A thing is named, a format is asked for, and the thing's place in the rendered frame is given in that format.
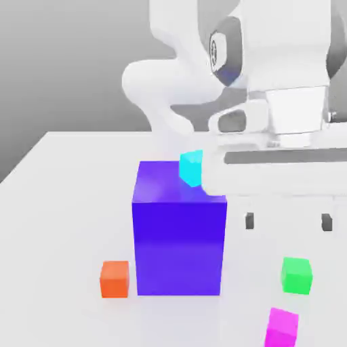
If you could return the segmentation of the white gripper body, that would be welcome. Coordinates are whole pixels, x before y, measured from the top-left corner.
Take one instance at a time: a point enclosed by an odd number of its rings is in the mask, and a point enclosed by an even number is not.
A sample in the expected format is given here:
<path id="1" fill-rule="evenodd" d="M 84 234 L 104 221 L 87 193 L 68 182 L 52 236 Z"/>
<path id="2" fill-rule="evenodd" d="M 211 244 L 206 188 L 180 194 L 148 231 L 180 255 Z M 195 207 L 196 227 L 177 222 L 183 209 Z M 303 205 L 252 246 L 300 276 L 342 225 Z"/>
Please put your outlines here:
<path id="1" fill-rule="evenodd" d="M 347 144 L 267 150 L 208 146 L 202 186 L 209 195 L 347 195 Z"/>

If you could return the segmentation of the small green cube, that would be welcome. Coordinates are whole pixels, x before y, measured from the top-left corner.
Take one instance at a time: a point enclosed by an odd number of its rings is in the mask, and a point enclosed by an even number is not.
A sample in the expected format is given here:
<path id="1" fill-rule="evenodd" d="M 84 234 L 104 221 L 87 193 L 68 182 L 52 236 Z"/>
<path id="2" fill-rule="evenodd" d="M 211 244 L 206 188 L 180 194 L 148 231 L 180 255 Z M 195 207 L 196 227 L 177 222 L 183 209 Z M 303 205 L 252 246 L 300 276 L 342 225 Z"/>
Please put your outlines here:
<path id="1" fill-rule="evenodd" d="M 308 295 L 312 286 L 312 268 L 306 258 L 284 257 L 281 285 L 285 293 Z"/>

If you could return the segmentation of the small cyan cube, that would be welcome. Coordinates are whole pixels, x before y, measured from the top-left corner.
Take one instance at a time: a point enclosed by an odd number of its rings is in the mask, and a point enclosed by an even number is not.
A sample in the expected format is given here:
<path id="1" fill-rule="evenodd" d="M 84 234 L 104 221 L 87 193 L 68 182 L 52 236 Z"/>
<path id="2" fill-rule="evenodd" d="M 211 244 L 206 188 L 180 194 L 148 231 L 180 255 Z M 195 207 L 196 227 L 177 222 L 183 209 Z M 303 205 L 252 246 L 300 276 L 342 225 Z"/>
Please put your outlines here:
<path id="1" fill-rule="evenodd" d="M 203 151 L 195 150 L 180 155 L 179 176 L 190 187 L 201 185 Z"/>

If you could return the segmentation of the small magenta cube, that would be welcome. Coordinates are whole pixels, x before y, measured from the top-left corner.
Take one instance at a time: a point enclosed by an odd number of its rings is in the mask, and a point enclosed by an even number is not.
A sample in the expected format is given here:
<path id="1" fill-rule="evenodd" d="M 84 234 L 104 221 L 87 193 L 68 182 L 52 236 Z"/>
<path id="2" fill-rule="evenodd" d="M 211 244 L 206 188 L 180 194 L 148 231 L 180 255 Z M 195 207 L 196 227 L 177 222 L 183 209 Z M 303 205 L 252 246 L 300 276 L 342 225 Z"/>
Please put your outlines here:
<path id="1" fill-rule="evenodd" d="M 264 347 L 295 347 L 298 323 L 298 314 L 279 308 L 271 308 Z"/>

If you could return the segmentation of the small orange cube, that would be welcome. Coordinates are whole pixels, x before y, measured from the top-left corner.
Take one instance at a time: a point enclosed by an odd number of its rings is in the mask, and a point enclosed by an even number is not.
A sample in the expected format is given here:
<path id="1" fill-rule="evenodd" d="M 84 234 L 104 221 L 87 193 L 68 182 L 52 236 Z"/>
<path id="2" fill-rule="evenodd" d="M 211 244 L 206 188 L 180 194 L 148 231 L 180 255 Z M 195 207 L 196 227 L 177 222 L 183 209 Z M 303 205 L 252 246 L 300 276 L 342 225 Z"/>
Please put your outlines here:
<path id="1" fill-rule="evenodd" d="M 127 298 L 129 293 L 129 262 L 105 261 L 100 273 L 103 298 Z"/>

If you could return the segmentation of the large purple box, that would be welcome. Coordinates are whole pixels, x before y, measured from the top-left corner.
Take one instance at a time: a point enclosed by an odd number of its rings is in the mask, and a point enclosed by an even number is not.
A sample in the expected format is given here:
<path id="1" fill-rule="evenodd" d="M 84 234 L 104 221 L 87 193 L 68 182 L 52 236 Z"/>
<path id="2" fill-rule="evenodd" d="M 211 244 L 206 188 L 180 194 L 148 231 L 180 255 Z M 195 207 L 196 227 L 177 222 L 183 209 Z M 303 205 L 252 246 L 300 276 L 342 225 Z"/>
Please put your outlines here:
<path id="1" fill-rule="evenodd" d="M 220 294 L 226 197 L 187 185 L 176 161 L 141 161 L 131 208 L 138 295 Z"/>

